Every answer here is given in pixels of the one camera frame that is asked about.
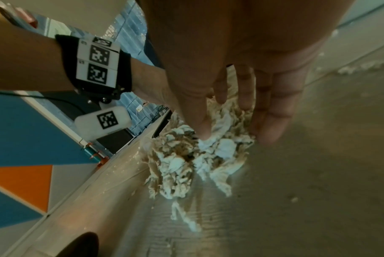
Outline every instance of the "black wristband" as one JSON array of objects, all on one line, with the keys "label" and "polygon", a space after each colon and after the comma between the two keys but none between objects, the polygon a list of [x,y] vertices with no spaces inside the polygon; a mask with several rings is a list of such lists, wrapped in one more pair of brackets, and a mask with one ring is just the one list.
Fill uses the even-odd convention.
[{"label": "black wristband", "polygon": [[[104,39],[94,38],[93,40],[86,40],[65,35],[56,35],[55,39],[62,49],[65,73],[76,88],[77,93],[88,97],[118,100],[121,93],[131,92],[132,71],[130,54],[121,51],[118,47],[113,49],[112,42]],[[93,61],[88,57],[89,55],[92,56],[92,51],[90,53],[83,53],[79,47],[80,43],[88,45],[89,48],[99,49],[98,53],[105,53],[107,58],[104,57],[102,63],[99,59],[96,59],[98,62]],[[85,54],[85,58],[78,58],[80,55],[78,50],[82,51],[80,53]],[[109,66],[111,65],[110,62],[112,62],[109,60],[109,56],[112,57],[113,55],[116,58],[118,56],[118,63],[116,61],[117,70],[111,69]]]}]

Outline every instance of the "forearm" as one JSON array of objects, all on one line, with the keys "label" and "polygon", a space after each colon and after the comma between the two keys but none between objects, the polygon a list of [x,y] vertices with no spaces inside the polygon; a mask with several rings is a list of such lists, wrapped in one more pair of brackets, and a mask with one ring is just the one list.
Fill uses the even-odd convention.
[{"label": "forearm", "polygon": [[0,21],[0,90],[73,90],[58,43]]}]

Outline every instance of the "qr-like marker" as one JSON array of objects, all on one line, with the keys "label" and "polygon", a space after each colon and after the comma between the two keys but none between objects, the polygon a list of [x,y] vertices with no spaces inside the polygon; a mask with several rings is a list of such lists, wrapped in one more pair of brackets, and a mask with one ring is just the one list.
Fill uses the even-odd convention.
[{"label": "qr-like marker", "polygon": [[88,67],[88,80],[106,84],[107,82],[107,69],[99,67],[94,64],[89,64]]},{"label": "qr-like marker", "polygon": [[113,111],[99,114],[99,115],[97,115],[97,117],[98,117],[100,125],[102,126],[102,129],[104,129],[104,130],[109,128],[109,127],[113,127],[113,126],[119,124]]},{"label": "qr-like marker", "polygon": [[89,54],[89,60],[108,66],[110,51],[101,47],[92,45]]},{"label": "qr-like marker", "polygon": [[102,45],[107,46],[107,47],[111,47],[111,46],[112,46],[112,42],[111,42],[111,41],[106,40],[106,39],[97,38],[97,37],[95,37],[95,38],[92,40],[92,42],[93,42],[93,43],[102,44]]}]

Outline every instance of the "orange triangle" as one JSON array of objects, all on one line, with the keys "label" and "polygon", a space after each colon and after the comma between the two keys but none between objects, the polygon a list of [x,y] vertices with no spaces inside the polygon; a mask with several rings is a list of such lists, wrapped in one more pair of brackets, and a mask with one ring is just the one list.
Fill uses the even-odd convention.
[{"label": "orange triangle", "polygon": [[0,167],[0,187],[47,212],[52,165]]}]

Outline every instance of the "wristband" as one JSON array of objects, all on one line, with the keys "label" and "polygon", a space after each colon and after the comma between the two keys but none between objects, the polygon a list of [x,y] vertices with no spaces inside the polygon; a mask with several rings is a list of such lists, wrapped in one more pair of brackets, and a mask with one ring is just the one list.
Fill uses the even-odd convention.
[{"label": "wristband", "polygon": [[132,90],[131,55],[111,41],[56,35],[65,73],[75,91],[88,97],[119,100]]}]

